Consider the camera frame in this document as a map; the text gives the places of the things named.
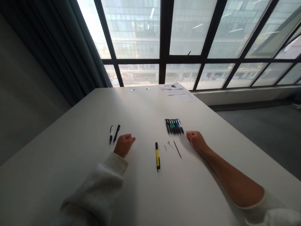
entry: window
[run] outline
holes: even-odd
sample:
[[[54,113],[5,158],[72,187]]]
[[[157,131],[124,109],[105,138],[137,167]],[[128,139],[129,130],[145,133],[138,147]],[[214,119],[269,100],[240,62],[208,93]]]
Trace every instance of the window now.
[[[200,55],[217,0],[175,0],[170,55]]]
[[[104,68],[107,71],[107,74],[111,80],[113,87],[120,87],[114,66],[113,65],[104,65]]]
[[[271,63],[254,86],[273,85],[290,65],[291,63]]]
[[[165,83],[180,83],[188,90],[193,90],[200,64],[167,64]]]
[[[265,63],[242,63],[227,88],[250,86],[265,65]]]
[[[279,0],[247,58],[272,58],[301,20],[301,1]]]
[[[238,58],[269,0],[228,0],[208,58]]]
[[[113,87],[301,85],[301,0],[78,4]]]
[[[158,64],[121,64],[119,68],[124,86],[159,84]]]
[[[301,63],[298,63],[284,76],[284,78],[278,83],[278,85],[293,84],[300,78],[300,75]]]
[[[117,58],[159,58],[160,0],[101,2]]]
[[[234,64],[205,64],[197,89],[220,89]]]
[[[275,57],[276,59],[296,59],[301,54],[301,38],[297,37],[294,41],[284,47]]]
[[[96,49],[102,59],[110,59],[106,39],[93,0],[77,0]]]

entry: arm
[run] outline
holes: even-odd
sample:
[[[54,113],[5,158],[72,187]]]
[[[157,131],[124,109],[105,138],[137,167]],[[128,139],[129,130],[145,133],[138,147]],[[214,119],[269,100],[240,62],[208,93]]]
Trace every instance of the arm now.
[[[123,158],[134,141],[131,134],[118,138],[114,153],[103,164],[97,165],[83,184],[63,202],[52,225],[109,224],[128,165]]]
[[[230,165],[205,142],[198,131],[186,131],[191,146],[211,165],[235,204],[245,213],[249,223],[261,223],[268,210],[284,208],[271,193]]]

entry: forearm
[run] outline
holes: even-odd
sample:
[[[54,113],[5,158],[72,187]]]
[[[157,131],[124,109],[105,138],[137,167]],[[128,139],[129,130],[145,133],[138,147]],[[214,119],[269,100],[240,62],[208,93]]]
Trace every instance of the forearm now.
[[[255,181],[230,165],[212,149],[202,152],[225,189],[239,207],[249,207],[258,203],[264,196],[264,189]]]
[[[108,225],[127,162],[110,154],[62,204],[53,225]]]

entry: gray carpet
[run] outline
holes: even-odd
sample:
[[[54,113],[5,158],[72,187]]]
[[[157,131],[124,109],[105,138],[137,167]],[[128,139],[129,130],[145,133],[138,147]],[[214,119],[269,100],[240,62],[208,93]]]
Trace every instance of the gray carpet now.
[[[301,180],[301,110],[284,105],[216,113]]]

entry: glass window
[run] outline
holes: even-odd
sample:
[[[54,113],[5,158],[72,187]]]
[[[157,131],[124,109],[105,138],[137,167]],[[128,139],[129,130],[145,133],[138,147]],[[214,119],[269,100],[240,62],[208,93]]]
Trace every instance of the glass window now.
[[[113,87],[120,87],[114,65],[104,65]]]
[[[275,57],[276,59],[296,59],[301,53],[300,36],[283,48]]]
[[[103,29],[93,0],[77,0],[96,49],[102,59],[110,59],[111,55],[104,37]]]
[[[248,87],[263,69],[266,63],[242,63],[227,88]]]
[[[301,77],[301,63],[296,64],[278,83],[278,85],[293,84]]]
[[[269,0],[228,0],[208,58],[238,58]]]
[[[301,26],[298,28],[298,30],[293,34],[293,36],[287,41],[289,43],[291,40],[293,40],[295,37],[297,37],[301,33]]]
[[[175,0],[170,55],[200,55],[217,0]]]
[[[120,64],[124,86],[159,84],[159,64]]]
[[[279,0],[246,58],[272,58],[301,20],[300,6],[300,0]]]
[[[200,66],[200,64],[167,64],[165,84],[178,82],[186,89],[193,90]]]
[[[159,58],[160,0],[153,0],[152,4],[142,0],[101,2],[117,58]],[[110,12],[112,9],[115,10],[114,20]]]
[[[273,85],[291,63],[271,63],[253,86]]]
[[[205,64],[197,89],[219,89],[234,64]]]

